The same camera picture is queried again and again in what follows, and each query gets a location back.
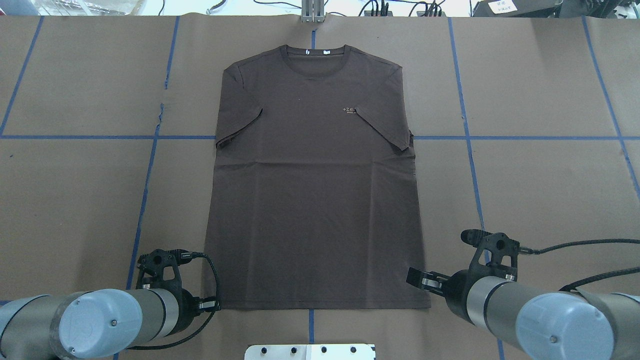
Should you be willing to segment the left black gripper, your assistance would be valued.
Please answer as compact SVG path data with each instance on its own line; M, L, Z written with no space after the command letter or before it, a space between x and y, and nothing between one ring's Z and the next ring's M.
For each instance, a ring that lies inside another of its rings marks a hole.
M179 306L177 331L186 330L201 313L215 313L221 310L217 298L201 298L192 295L187 289L182 289L182 303Z

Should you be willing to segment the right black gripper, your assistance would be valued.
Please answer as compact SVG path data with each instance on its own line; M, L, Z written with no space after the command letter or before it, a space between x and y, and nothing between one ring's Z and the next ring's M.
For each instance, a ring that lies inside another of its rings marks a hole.
M467 298L470 291L469 280L470 271L468 269L462 269L448 276L436 271L423 271L409 267L406 283L416 289L444 296L450 312L464 321L470 321L467 310Z

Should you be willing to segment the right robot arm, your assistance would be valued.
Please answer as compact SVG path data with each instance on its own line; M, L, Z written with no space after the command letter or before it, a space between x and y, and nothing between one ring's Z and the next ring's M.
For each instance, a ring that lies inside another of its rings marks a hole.
M533 360L637 360L639 297L624 292L547 292L512 276L409 268L407 284L442 296L460 319Z

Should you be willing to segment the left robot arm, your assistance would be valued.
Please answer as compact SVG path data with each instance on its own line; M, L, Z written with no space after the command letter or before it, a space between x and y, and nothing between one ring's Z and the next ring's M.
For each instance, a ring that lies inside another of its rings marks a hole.
M214 297L161 288L101 289L67 296L41 294L1 307L3 360L90 360L185 330L202 313L220 309Z

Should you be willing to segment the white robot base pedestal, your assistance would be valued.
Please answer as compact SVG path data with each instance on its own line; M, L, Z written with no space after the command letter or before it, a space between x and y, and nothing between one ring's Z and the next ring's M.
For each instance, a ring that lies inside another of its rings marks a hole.
M256 344L244 353L245 360L376 360L374 344Z

